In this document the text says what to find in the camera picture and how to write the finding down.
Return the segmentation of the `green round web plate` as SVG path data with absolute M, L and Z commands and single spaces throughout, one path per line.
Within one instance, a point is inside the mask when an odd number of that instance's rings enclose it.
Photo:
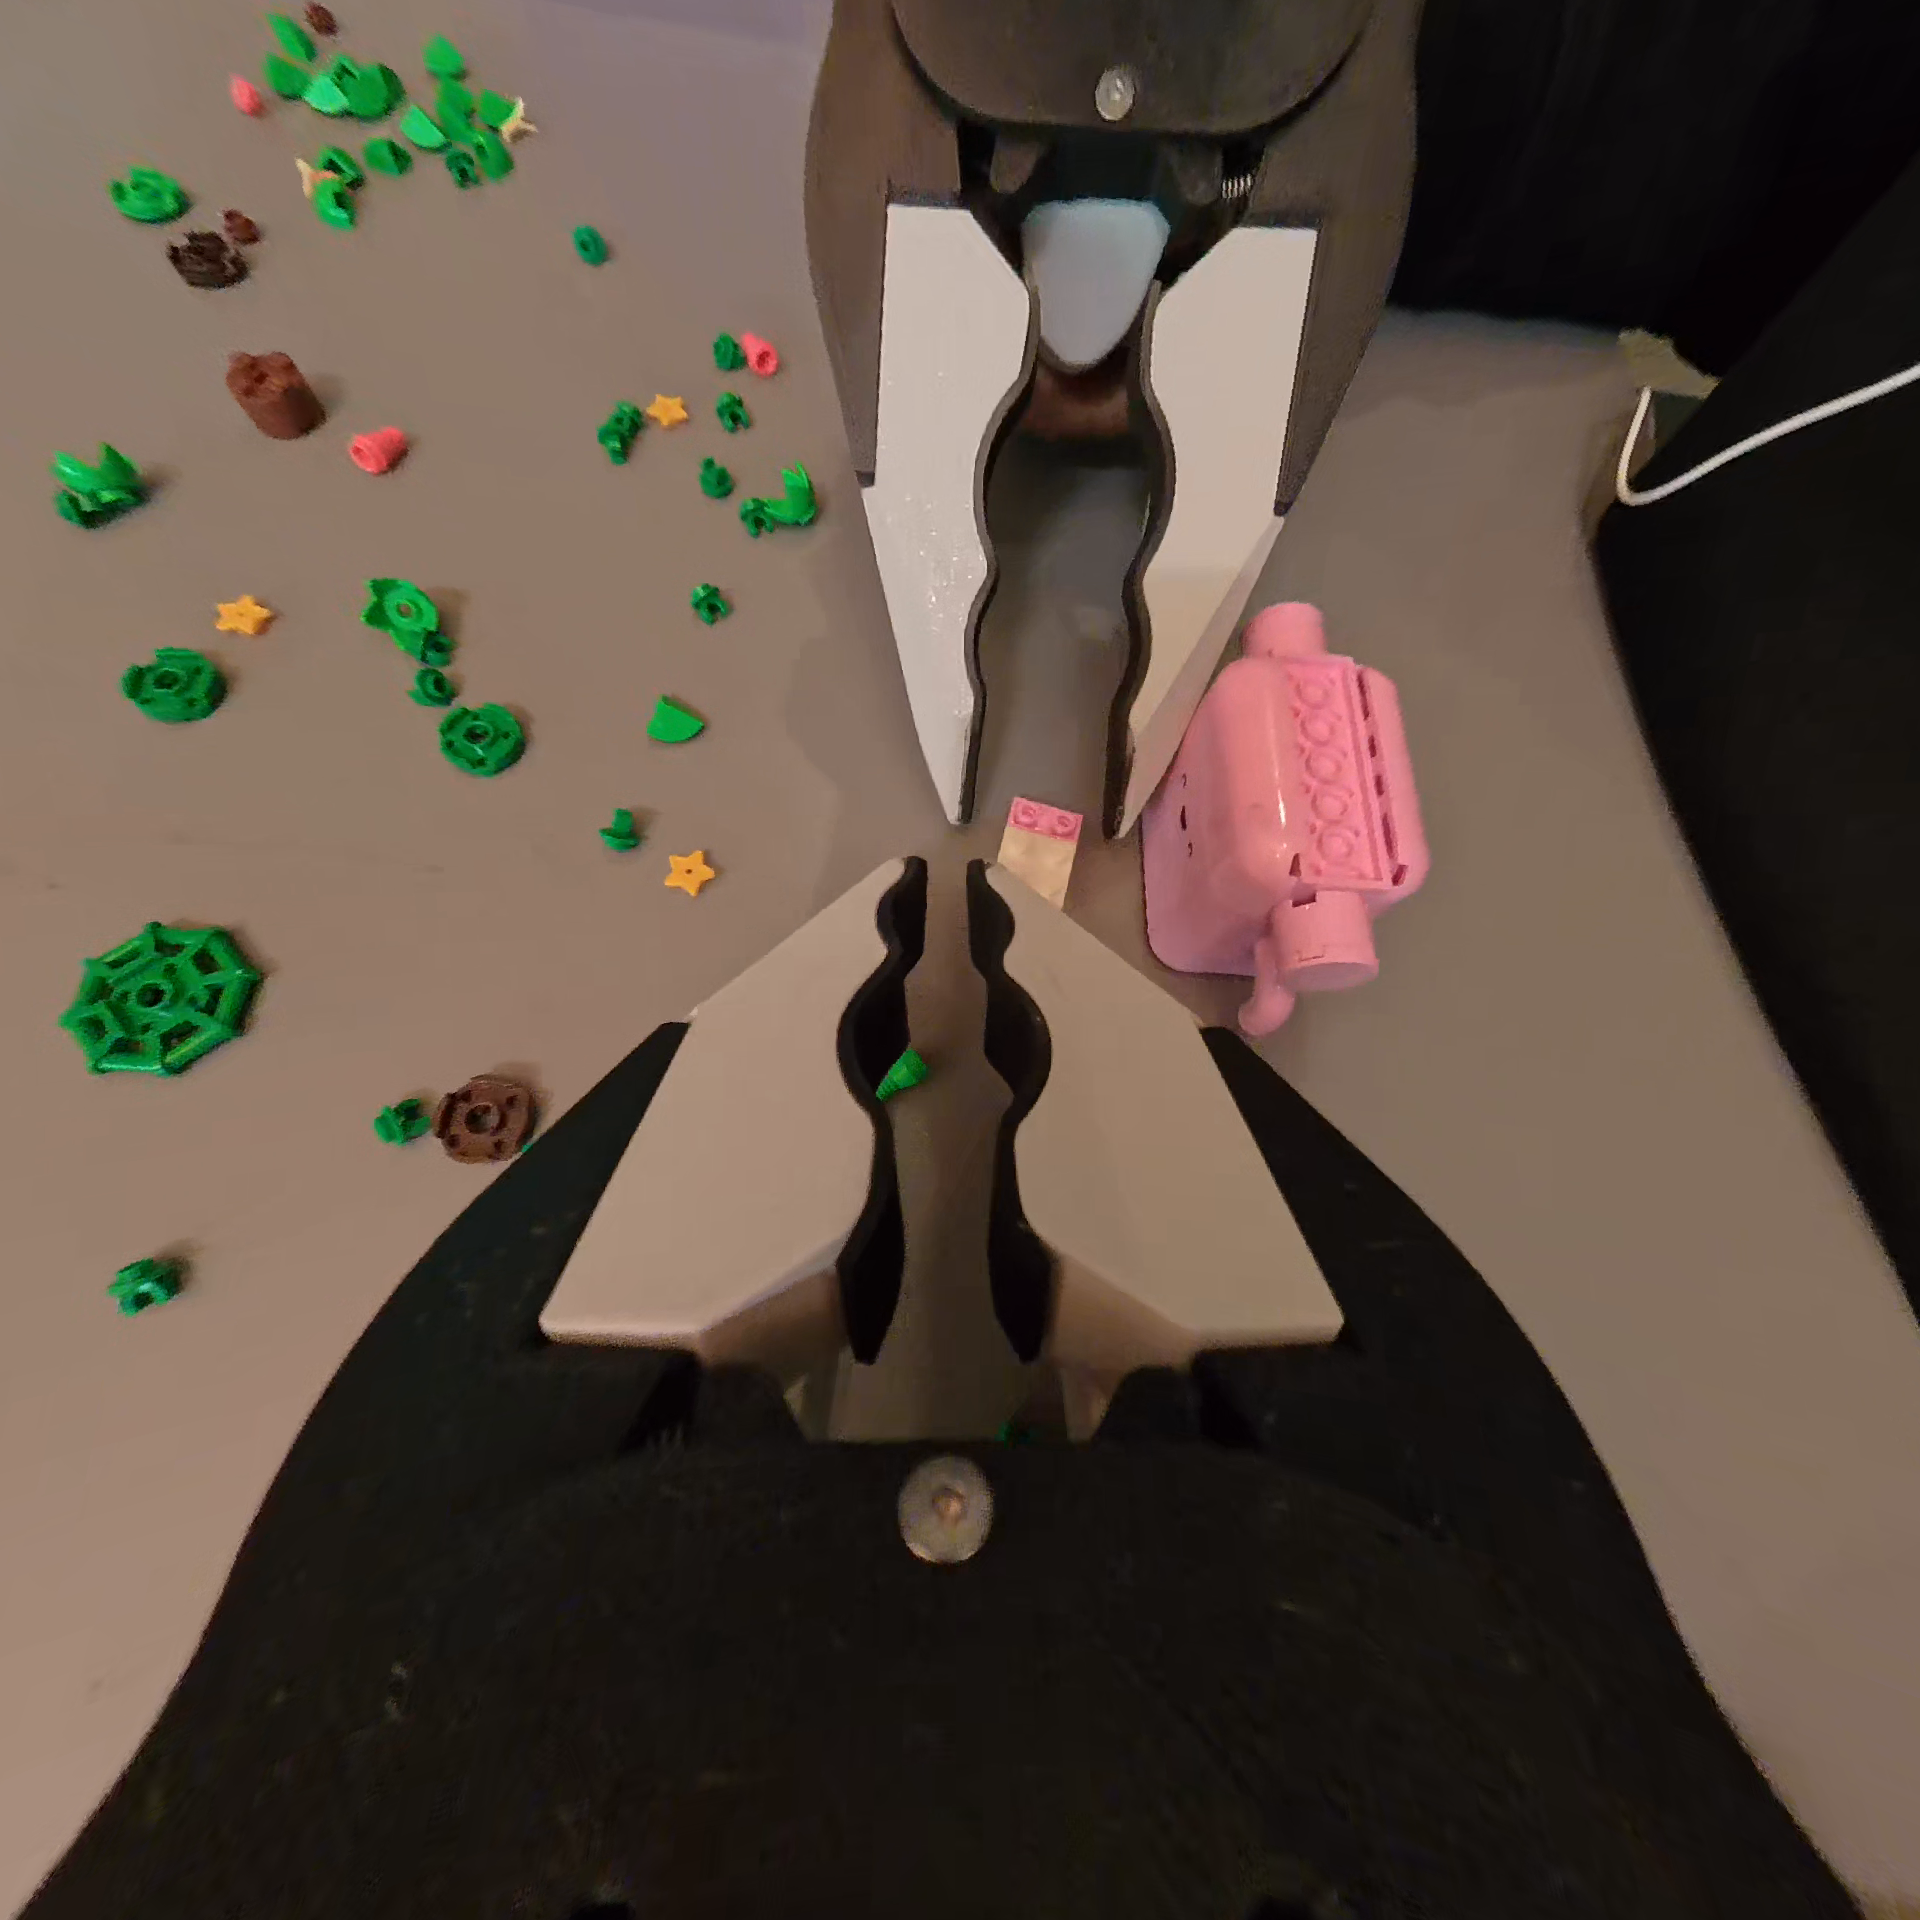
M 227 926 L 149 920 L 82 966 L 62 1028 L 89 1075 L 181 1078 L 247 1032 L 259 984 Z

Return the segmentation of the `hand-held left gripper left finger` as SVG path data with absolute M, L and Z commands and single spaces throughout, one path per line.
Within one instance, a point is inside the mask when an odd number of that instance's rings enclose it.
M 772 1376 L 829 1431 L 905 1274 L 901 1165 L 876 1079 L 907 1046 L 926 861 L 883 858 L 668 1035 L 672 1054 L 538 1331 Z

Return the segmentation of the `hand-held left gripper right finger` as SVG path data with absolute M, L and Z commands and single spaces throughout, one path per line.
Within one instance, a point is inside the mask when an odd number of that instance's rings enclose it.
M 985 1227 L 993 1308 L 1065 1431 L 1123 1382 L 1222 1351 L 1322 1347 L 1342 1308 L 1182 1002 L 1000 861 L 966 877 L 1007 1087 Z

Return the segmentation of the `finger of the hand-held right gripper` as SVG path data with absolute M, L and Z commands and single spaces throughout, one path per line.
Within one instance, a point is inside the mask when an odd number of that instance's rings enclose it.
M 1108 838 L 1162 780 L 1280 538 L 1314 263 L 1314 229 L 1241 223 L 1148 287 L 1137 396 L 1159 466 L 1123 589 L 1133 654 L 1110 712 Z
M 959 203 L 892 203 L 880 283 L 876 453 L 863 509 L 926 776 L 973 821 L 996 587 L 985 476 L 1032 370 L 1022 277 Z

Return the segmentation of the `brown round brick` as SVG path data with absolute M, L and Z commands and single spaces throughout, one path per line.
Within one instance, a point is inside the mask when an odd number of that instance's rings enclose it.
M 304 441 L 328 420 L 322 393 L 285 351 L 233 351 L 225 385 L 248 422 L 275 443 Z

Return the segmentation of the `pink toy brick body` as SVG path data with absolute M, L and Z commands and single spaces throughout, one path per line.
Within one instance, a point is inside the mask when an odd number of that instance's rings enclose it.
M 1314 604 L 1257 610 L 1143 809 L 1159 966 L 1251 983 L 1243 1035 L 1379 976 L 1373 925 L 1430 877 L 1398 687 Z

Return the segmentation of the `person's right hand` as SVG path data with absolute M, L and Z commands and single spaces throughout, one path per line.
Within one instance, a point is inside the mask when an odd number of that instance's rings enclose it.
M 1038 443 L 1123 443 L 1133 433 L 1133 385 L 1117 359 L 1090 369 L 1038 360 L 1021 410 L 1021 433 Z

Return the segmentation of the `pile of green leaf pieces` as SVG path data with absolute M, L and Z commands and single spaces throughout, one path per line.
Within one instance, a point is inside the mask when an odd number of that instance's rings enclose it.
M 328 138 L 295 156 L 301 197 L 324 229 L 351 230 L 372 181 L 417 169 L 442 175 L 474 189 L 515 175 L 518 147 L 536 135 L 522 94 L 476 86 L 468 54 L 433 32 L 418 47 L 418 76 L 343 47 L 328 2 L 270 10 L 270 47 L 256 92 L 308 112 Z

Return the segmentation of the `brown round plate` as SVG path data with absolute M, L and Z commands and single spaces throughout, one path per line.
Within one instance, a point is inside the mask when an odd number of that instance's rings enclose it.
M 513 1075 L 474 1075 L 442 1091 L 431 1132 L 458 1161 L 508 1161 L 538 1127 L 538 1095 Z

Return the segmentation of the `green spiky plant piece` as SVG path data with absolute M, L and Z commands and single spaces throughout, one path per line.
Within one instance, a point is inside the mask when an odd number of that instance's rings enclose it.
M 149 497 L 142 471 L 114 443 L 99 443 L 89 459 L 57 451 L 52 458 L 52 476 L 57 519 L 77 527 L 114 526 Z

